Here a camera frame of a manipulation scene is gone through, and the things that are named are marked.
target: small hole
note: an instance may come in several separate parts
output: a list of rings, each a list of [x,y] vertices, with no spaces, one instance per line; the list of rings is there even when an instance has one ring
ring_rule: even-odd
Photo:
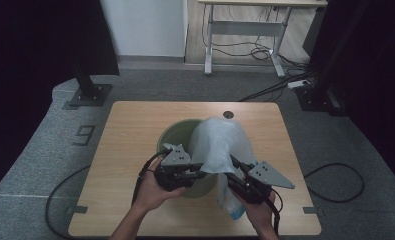
[[[234,113],[231,112],[231,111],[225,111],[224,114],[223,114],[223,116],[224,116],[226,119],[231,119],[231,118],[234,117]]]

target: forearm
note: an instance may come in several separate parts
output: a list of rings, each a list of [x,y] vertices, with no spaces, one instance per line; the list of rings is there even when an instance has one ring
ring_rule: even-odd
[[[273,227],[264,227],[256,229],[257,235],[260,240],[278,240],[279,237],[276,235]]]
[[[147,211],[143,208],[133,205],[122,222],[113,232],[109,240],[132,240],[135,239]]]

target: white wall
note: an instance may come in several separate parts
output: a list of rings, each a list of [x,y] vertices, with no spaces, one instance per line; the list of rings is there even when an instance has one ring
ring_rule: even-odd
[[[184,57],[187,0],[101,0],[116,55]]]

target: gray gripper bracket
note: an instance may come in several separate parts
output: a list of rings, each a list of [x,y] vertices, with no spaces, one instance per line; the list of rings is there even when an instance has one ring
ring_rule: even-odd
[[[249,171],[249,176],[266,185],[290,189],[295,188],[292,182],[267,162],[257,164]]]
[[[173,150],[169,155],[167,155],[163,161],[162,166],[184,166],[190,165],[191,158],[188,153],[185,152],[184,147],[182,145],[174,146]]]

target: wooden table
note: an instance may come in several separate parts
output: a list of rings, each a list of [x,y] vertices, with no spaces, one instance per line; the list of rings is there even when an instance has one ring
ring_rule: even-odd
[[[282,39],[287,29],[291,10],[295,7],[326,7],[326,0],[198,0],[210,6],[208,27],[207,27],[207,47],[206,59],[204,63],[204,73],[212,74],[212,35],[246,35],[246,36],[272,36],[277,37],[275,45],[269,51],[270,58],[274,64],[278,77],[285,77],[281,63],[278,59],[278,52],[281,47]],[[238,6],[275,6],[286,7],[282,22],[239,22],[239,21],[215,21],[213,20],[213,8],[215,5],[238,5]]]
[[[223,117],[231,111],[246,132],[256,158],[267,160],[296,186],[276,188],[284,200],[281,235],[317,235],[313,208],[284,121],[274,103],[116,102],[107,120],[78,206],[69,226],[72,236],[109,236],[131,205],[138,172],[156,152],[161,133],[184,119]],[[216,187],[204,197],[166,201],[144,219],[139,236],[255,236],[247,216],[233,221],[218,208]]]

